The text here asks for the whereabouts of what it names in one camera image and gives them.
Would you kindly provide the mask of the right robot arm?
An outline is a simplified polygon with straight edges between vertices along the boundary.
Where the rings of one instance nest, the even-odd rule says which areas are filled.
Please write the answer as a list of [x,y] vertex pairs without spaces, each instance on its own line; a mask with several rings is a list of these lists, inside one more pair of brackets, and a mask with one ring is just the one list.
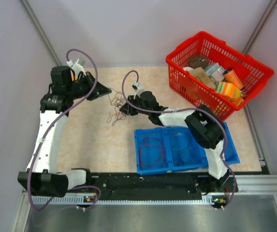
[[147,115],[148,119],[158,126],[188,128],[198,145],[205,150],[211,189],[221,191],[228,187],[227,182],[232,176],[232,194],[235,194],[236,178],[224,157],[228,143],[225,125],[206,105],[201,104],[197,108],[173,110],[161,106],[151,91],[143,91],[139,95],[129,95],[126,103],[119,110],[128,116]]

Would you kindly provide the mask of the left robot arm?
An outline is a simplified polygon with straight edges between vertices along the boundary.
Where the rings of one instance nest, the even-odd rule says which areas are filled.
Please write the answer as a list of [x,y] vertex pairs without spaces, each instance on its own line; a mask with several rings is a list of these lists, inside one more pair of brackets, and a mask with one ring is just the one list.
[[58,148],[69,111],[76,99],[93,101],[112,91],[90,72],[74,71],[68,66],[56,66],[50,75],[48,93],[40,101],[40,127],[33,157],[17,180],[33,196],[64,197],[76,186],[84,192],[93,187],[87,169],[76,168],[66,174],[57,171]]

